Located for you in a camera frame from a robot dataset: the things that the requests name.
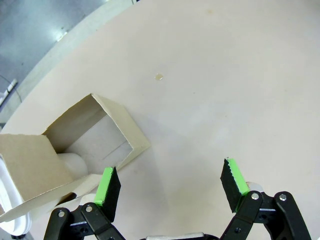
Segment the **white plastic object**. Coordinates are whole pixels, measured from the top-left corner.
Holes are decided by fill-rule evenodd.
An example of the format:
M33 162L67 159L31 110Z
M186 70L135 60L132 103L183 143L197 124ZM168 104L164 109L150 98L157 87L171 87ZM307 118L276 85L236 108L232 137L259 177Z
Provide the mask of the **white plastic object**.
M0 157L0 204L5 212L23 203L14 182L7 170L5 162ZM18 217L9 222L0 223L2 228L7 233L20 236L29 232L32 225L30 214Z
M61 161L69 169L74 180L87 176L88 167L85 161L76 153L60 153L58 154Z

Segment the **black cable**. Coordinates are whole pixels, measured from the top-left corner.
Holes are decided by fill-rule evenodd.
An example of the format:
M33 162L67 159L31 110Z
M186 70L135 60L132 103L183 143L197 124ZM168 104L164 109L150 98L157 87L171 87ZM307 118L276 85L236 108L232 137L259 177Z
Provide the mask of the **black cable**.
M10 82L8 79L6 79L4 76L2 76L1 74L0 74L0 77L3 78L5 81L7 81L7 82L9 83L9 85L11 84L11 82ZM13 89L15 90L16 94L18 94L18 97L19 97L19 99L20 99L20 102L22 103L22 98L21 98L21 96L20 96L20 94L19 94L16 86L14 86Z

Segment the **white table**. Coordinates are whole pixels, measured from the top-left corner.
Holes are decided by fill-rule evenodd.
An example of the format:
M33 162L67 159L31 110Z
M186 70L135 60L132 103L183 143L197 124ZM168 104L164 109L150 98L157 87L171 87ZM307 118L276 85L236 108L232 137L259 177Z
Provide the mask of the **white table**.
M127 239L220 236L233 216L224 157L267 194L291 192L316 239L319 29L311 0L142 0L61 61L2 133L41 134L97 93L125 105L152 144L119 173L114 224ZM255 225L248 239L270 238Z

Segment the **floor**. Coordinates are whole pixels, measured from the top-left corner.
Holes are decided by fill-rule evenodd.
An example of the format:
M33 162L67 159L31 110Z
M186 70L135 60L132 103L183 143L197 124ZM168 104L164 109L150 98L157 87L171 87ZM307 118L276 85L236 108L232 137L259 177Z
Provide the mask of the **floor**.
M68 53L137 0L0 0L0 131L41 79ZM0 228L0 240L11 236Z

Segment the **open cardboard box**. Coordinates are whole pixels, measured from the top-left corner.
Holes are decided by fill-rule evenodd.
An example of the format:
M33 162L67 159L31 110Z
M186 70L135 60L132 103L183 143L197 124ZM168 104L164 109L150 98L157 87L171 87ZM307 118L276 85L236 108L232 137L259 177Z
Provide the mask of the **open cardboard box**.
M65 196L82 196L98 186L106 167L120 169L150 146L120 104L90 94L70 107L42 135L0 134L0 155L23 203L0 223L27 213L51 211ZM57 154L76 153L89 175L73 179Z

